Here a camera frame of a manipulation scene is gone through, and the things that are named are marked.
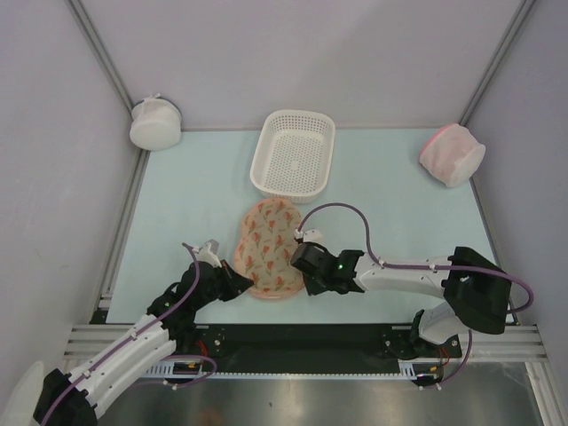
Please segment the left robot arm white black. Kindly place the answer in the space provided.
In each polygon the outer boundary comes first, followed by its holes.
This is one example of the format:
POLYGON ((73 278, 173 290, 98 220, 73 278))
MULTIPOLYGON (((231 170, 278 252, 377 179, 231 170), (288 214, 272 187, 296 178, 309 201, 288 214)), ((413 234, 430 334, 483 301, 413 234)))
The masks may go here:
POLYGON ((171 284, 146 314, 119 339, 69 373, 52 370, 33 419, 41 425, 96 425, 116 399, 143 373, 196 344, 197 311, 231 301, 254 285, 225 261, 214 266, 195 261, 179 282, 171 284))

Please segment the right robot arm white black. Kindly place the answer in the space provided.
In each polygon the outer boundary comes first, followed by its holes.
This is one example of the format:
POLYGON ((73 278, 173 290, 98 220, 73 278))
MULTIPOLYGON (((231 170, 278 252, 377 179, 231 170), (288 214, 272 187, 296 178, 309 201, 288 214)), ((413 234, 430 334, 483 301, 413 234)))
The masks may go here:
POLYGON ((311 296, 397 290, 440 299, 414 316, 409 344, 420 356, 431 355, 453 335, 468 330, 500 335, 506 327, 511 279, 471 248, 418 264, 394 264, 361 250, 334 256, 315 242, 303 242, 290 265, 302 273, 311 296))

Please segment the floral mesh laundry bag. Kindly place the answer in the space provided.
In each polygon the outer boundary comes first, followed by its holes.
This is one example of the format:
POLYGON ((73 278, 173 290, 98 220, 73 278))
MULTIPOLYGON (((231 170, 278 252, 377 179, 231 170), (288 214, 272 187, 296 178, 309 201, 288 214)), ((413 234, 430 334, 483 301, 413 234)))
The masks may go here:
POLYGON ((252 296, 280 300, 304 289, 302 274, 290 265, 301 222, 300 211, 283 198, 261 200, 242 219, 233 269, 253 281, 252 296))

